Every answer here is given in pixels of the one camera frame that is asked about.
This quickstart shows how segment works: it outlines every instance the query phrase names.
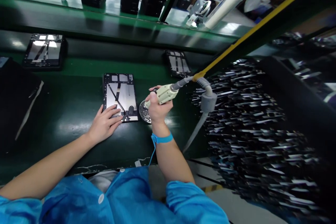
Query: factory floor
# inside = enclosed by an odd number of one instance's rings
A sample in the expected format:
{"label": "factory floor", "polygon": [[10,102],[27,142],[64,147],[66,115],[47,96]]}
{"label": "factory floor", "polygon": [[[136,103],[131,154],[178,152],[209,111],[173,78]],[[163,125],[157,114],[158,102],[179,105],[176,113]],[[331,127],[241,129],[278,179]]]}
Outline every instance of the factory floor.
{"label": "factory floor", "polygon": [[[209,163],[209,158],[198,159],[198,161]],[[220,176],[212,168],[188,161],[190,169],[194,175],[196,185],[200,188],[211,187],[213,182],[198,177],[197,174],[219,180]],[[161,200],[166,195],[166,182],[157,165],[149,167],[149,183],[152,188],[153,197]],[[207,192],[206,195],[216,202],[226,213],[229,221],[233,224],[286,224],[286,222],[275,216],[266,209],[254,206],[233,194],[229,189],[219,189]]]}

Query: gray hose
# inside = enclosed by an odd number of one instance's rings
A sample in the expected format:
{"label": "gray hose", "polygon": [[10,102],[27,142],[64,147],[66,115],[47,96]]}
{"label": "gray hose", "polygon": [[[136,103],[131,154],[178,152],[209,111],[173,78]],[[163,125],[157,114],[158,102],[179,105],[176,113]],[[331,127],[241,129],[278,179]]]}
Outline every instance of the gray hose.
{"label": "gray hose", "polygon": [[185,147],[183,148],[183,151],[182,153],[184,153],[188,148],[189,146],[191,145],[191,143],[193,142],[194,138],[196,137],[197,133],[199,132],[200,128],[202,127],[203,123],[205,122],[205,120],[207,119],[209,113],[203,113],[201,118],[199,119],[193,133],[191,134],[188,142],[186,143]]}
{"label": "gray hose", "polygon": [[206,86],[210,86],[210,82],[208,82],[204,77],[198,78],[197,83],[202,87],[205,88]]}
{"label": "gray hose", "polygon": [[212,88],[210,85],[206,86],[204,89],[205,89],[206,96],[212,96]]}
{"label": "gray hose", "polygon": [[170,88],[174,91],[179,90],[181,87],[183,87],[185,84],[187,84],[189,81],[193,79],[193,76],[190,77],[185,77],[182,80],[179,80],[178,82],[174,83],[173,85],[170,86]]}

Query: reflective metal surface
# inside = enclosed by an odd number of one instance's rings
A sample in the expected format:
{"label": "reflective metal surface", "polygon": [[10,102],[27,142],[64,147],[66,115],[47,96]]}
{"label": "reflective metal surface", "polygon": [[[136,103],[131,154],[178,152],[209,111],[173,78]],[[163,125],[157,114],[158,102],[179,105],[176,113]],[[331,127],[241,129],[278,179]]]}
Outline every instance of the reflective metal surface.
{"label": "reflective metal surface", "polygon": [[120,109],[120,112],[115,114],[113,117],[122,115],[124,116],[122,121],[138,121],[134,85],[121,83],[128,82],[128,78],[132,78],[133,81],[133,76],[124,74],[112,76],[110,76],[110,74],[105,75],[105,79],[109,77],[112,77],[112,80],[106,83],[105,108],[116,105],[116,109]]}
{"label": "reflective metal surface", "polygon": [[152,120],[149,116],[148,109],[145,107],[145,102],[146,101],[143,100],[139,105],[140,116],[146,123],[152,124]]}
{"label": "reflective metal surface", "polygon": [[60,57],[61,43],[49,41],[48,59],[56,60]]}

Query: green workbench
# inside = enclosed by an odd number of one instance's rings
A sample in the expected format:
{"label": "green workbench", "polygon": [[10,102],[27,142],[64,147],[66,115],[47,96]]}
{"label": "green workbench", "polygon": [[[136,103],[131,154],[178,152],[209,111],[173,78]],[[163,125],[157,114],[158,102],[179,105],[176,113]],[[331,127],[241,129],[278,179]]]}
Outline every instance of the green workbench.
{"label": "green workbench", "polygon": [[250,27],[220,22],[213,30],[185,25],[188,12],[171,9],[166,22],[120,12],[120,0],[106,0],[102,9],[81,0],[0,0],[0,29],[62,33],[68,37],[148,47],[179,48],[216,54],[242,37]]}
{"label": "green workbench", "polygon": [[[21,63],[29,36],[0,31],[0,55]],[[103,103],[104,73],[133,74],[137,104],[148,95],[148,88],[178,80],[170,77],[163,64],[163,50],[72,39],[68,44],[62,71],[36,72],[44,86],[15,147],[0,157],[0,185],[88,131]],[[211,59],[209,55],[190,52],[186,56],[193,69]],[[198,109],[188,102],[187,90],[188,87],[181,89],[166,118],[180,148],[189,139],[199,115]],[[123,123],[110,138],[90,150],[68,174],[134,167],[138,160],[141,165],[148,165],[154,150],[150,135],[151,125],[141,119]],[[185,157],[207,155],[207,141],[204,132],[200,131]]]}

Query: wrist strap cord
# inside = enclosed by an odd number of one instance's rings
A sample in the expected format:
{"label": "wrist strap cord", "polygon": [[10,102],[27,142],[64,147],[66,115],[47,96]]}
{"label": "wrist strap cord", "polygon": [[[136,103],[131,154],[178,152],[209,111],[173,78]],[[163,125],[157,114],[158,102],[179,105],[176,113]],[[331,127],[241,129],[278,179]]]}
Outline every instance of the wrist strap cord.
{"label": "wrist strap cord", "polygon": [[152,133],[152,135],[150,136],[152,141],[153,141],[153,144],[154,144],[154,151],[152,153],[152,156],[150,157],[150,161],[149,161],[149,164],[148,166],[150,166],[151,162],[152,162],[152,158],[153,158],[153,155],[154,155],[154,152],[156,150],[156,143],[159,144],[159,143],[165,143],[165,142],[170,142],[171,140],[173,140],[173,135],[172,133],[170,132],[170,135],[169,136],[166,136],[164,138],[160,138],[158,137],[157,135],[155,135],[154,133]]}

